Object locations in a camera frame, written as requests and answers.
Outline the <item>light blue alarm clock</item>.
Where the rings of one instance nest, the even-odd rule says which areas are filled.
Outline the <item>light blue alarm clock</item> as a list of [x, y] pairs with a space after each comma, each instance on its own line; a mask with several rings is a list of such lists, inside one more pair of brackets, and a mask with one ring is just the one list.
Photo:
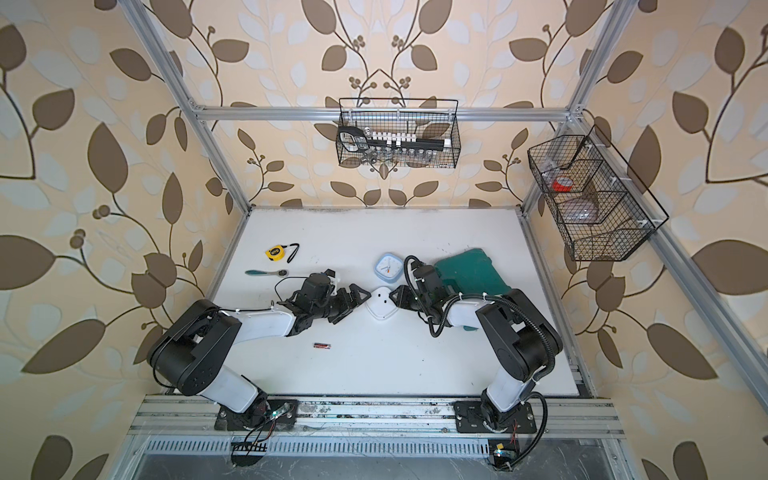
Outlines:
[[374, 266], [374, 274], [388, 284], [399, 281], [404, 271], [404, 260], [392, 253], [383, 254]]

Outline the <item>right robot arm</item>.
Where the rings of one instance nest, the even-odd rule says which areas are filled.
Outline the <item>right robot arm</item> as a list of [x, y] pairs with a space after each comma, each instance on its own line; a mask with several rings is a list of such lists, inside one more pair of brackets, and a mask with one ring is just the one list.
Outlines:
[[480, 412], [486, 426], [508, 428], [512, 415], [531, 399], [540, 381], [552, 373], [563, 344], [557, 330], [519, 289], [505, 295], [453, 292], [446, 287], [428, 290], [401, 285], [389, 294], [394, 306], [416, 312], [430, 334], [448, 327], [471, 327], [484, 332], [499, 370], [482, 392]]

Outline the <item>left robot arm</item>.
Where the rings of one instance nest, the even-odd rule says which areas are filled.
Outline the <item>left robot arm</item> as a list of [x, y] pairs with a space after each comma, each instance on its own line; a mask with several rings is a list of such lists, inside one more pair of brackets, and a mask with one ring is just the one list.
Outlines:
[[235, 414], [254, 411], [265, 397], [255, 383], [225, 365], [233, 346], [302, 333], [316, 319], [336, 324], [371, 293], [352, 284], [336, 289], [307, 278], [286, 300], [263, 309], [227, 311], [202, 299], [194, 302], [150, 348], [146, 361], [185, 396], [202, 396]]

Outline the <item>green plastic case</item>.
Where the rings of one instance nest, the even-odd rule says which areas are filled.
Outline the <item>green plastic case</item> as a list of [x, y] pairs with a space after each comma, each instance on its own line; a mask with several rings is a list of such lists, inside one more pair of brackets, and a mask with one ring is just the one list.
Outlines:
[[480, 329], [476, 311], [489, 304], [483, 295], [498, 296], [511, 290], [480, 248], [439, 260], [434, 267], [446, 288], [463, 295], [448, 312], [447, 321], [451, 327], [469, 331]]

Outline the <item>yellow tape measure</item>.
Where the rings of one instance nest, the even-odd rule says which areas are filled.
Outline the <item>yellow tape measure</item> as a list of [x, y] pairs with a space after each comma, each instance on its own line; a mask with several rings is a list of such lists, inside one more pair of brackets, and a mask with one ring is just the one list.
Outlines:
[[270, 261], [277, 262], [284, 260], [291, 263], [300, 249], [299, 243], [290, 243], [287, 245], [278, 244], [265, 251], [265, 255]]

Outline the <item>clear plastic bag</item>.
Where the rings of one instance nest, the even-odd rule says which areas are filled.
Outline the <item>clear plastic bag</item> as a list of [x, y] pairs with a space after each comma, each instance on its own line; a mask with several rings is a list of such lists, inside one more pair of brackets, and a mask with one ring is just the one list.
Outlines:
[[559, 213], [566, 224], [591, 225], [598, 222], [597, 204], [587, 198], [573, 198], [559, 205]]

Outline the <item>teal handled ratchet tool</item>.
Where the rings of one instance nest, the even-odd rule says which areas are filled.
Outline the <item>teal handled ratchet tool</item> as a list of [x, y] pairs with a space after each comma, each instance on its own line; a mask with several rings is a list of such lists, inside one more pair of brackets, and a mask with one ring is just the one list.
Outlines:
[[276, 276], [276, 277], [287, 277], [288, 271], [285, 269], [281, 270], [257, 270], [257, 269], [249, 269], [244, 272], [248, 276]]

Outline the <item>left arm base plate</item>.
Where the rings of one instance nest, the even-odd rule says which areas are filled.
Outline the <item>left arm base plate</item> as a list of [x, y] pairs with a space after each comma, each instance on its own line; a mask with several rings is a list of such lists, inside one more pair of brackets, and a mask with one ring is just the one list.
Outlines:
[[257, 400], [244, 413], [221, 406], [216, 416], [216, 431], [251, 431], [274, 426], [277, 431], [291, 430], [297, 421], [297, 399]]

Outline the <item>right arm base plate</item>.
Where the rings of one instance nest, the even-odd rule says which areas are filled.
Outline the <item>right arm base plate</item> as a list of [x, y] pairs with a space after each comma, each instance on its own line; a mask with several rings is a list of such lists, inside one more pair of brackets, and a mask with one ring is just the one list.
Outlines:
[[453, 403], [456, 430], [462, 434], [534, 434], [536, 420], [529, 404], [501, 412], [490, 402], [465, 400]]

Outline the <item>socket bit rail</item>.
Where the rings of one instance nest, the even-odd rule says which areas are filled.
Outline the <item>socket bit rail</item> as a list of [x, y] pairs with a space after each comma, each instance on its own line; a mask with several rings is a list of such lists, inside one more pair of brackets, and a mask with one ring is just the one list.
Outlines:
[[386, 141], [386, 145], [383, 148], [437, 152], [451, 150], [453, 148], [453, 143], [450, 138], [422, 138], [415, 134], [373, 132], [376, 137], [381, 137]]

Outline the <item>black handled scissors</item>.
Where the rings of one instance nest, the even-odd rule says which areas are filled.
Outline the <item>black handled scissors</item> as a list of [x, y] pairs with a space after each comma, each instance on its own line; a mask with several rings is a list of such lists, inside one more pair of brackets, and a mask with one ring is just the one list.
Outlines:
[[339, 126], [337, 142], [349, 153], [364, 153], [386, 145], [386, 141], [376, 137], [369, 128], [361, 129], [354, 126]]

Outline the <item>aluminium front rail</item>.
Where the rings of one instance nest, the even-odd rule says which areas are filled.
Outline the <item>aluminium front rail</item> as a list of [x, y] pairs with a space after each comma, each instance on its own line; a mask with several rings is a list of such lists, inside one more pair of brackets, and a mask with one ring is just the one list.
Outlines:
[[[278, 409], [296, 405], [277, 420], [277, 433], [303, 436], [491, 437], [532, 436], [546, 439], [624, 439], [626, 434], [612, 402], [604, 399], [548, 398], [548, 420], [541, 404], [530, 401], [505, 430], [490, 430], [469, 397], [275, 396]], [[221, 407], [201, 397], [149, 395], [128, 432], [134, 435], [225, 435], [244, 433]]]

